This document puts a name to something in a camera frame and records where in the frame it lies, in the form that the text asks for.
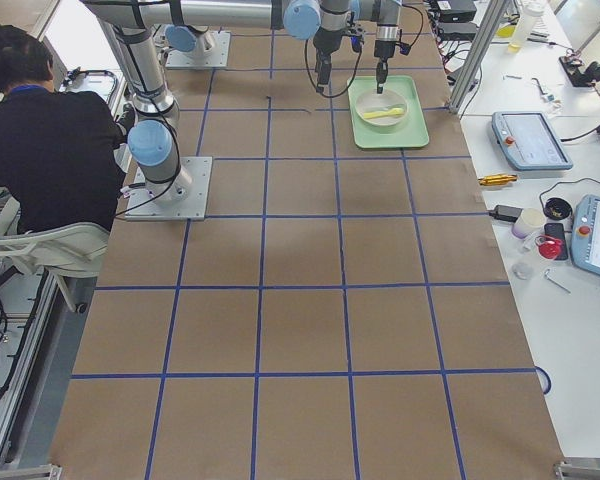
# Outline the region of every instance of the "blue collar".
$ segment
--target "blue collar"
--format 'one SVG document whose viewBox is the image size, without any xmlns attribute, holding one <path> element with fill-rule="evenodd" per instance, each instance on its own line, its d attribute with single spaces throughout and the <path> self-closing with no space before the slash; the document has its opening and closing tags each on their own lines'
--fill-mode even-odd
<svg viewBox="0 0 600 480">
<path fill-rule="evenodd" d="M 18 93 L 18 92 L 25 92 L 27 90 L 36 90 L 36 89 L 40 89 L 40 90 L 46 90 L 46 88 L 44 88 L 41 85 L 19 85 L 17 87 L 15 87 L 13 90 L 11 90 L 9 92 L 9 95 L 11 95 L 12 93 Z"/>
</svg>

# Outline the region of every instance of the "white cup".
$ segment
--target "white cup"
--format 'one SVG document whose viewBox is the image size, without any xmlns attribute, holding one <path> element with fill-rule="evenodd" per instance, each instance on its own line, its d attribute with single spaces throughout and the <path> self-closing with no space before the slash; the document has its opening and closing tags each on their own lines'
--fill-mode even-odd
<svg viewBox="0 0 600 480">
<path fill-rule="evenodd" d="M 518 238 L 527 238 L 533 232 L 540 230 L 545 223 L 544 213 L 535 208 L 525 208 L 513 224 L 511 232 Z"/>
</svg>

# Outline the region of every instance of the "screwdriver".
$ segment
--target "screwdriver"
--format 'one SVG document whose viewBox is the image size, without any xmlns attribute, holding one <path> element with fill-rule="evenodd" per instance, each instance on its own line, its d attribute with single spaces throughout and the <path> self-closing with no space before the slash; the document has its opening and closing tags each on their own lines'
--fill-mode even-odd
<svg viewBox="0 0 600 480">
<path fill-rule="evenodd" d="M 507 173 L 498 173 L 496 175 L 487 175 L 478 179 L 478 183 L 483 187 L 491 187 L 494 185 L 506 185 L 509 182 L 518 180 L 517 175 L 509 175 Z"/>
</svg>

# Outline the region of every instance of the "blue joint cap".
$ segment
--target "blue joint cap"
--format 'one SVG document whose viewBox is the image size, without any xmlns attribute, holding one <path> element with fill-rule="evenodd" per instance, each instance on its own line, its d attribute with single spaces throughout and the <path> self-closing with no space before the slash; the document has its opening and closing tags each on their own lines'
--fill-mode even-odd
<svg viewBox="0 0 600 480">
<path fill-rule="evenodd" d="M 167 127 L 157 120 L 144 120 L 131 129 L 127 145 L 140 165 L 155 167 L 164 162 L 173 146 Z"/>
<path fill-rule="evenodd" d="M 316 0 L 294 0 L 284 11 L 285 30 L 298 40 L 308 40 L 320 28 L 320 5 Z"/>
<path fill-rule="evenodd" d="M 351 11 L 353 12 L 353 19 L 356 22 L 360 21 L 360 0 L 351 0 Z"/>
<path fill-rule="evenodd" d="M 164 29 L 164 36 L 167 37 L 169 45 L 180 52 L 191 52 L 198 43 L 198 39 L 191 30 L 179 25 L 169 25 Z"/>
</svg>

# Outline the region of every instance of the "white table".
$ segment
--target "white table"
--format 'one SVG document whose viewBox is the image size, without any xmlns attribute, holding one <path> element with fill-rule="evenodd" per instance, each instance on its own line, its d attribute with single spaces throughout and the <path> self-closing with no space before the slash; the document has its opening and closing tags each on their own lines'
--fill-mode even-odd
<svg viewBox="0 0 600 480">
<path fill-rule="evenodd" d="M 551 40 L 569 45 L 553 13 L 547 12 L 544 21 Z M 563 54 L 564 48 L 538 43 L 526 44 L 517 54 L 507 53 L 506 45 L 491 45 L 482 63 L 482 84 L 462 119 L 478 177 L 514 172 L 491 132 L 494 111 L 549 110 L 530 81 L 532 77 L 539 78 L 562 100 L 559 114 L 551 116 L 559 136 L 584 133 L 600 123 L 600 99 L 593 89 L 571 87 L 557 60 Z M 523 79 L 503 78 L 505 74 Z M 504 204 L 540 209 L 538 194 L 558 181 L 583 177 L 600 180 L 599 137 L 590 135 L 565 145 L 573 169 L 516 172 L 516 183 L 484 189 L 487 207 Z M 588 193 L 600 195 L 600 186 L 593 182 L 561 185 L 544 199 L 562 197 L 575 207 Z M 522 242 L 511 234 L 509 223 L 494 221 L 493 229 L 510 272 L 521 255 Z M 574 267 L 570 260 L 555 262 L 551 270 L 552 277 L 572 294 L 541 275 L 523 281 L 510 273 L 509 278 L 534 362 L 553 382 L 545 398 L 563 453 L 567 457 L 600 458 L 600 277 Z"/>
</svg>

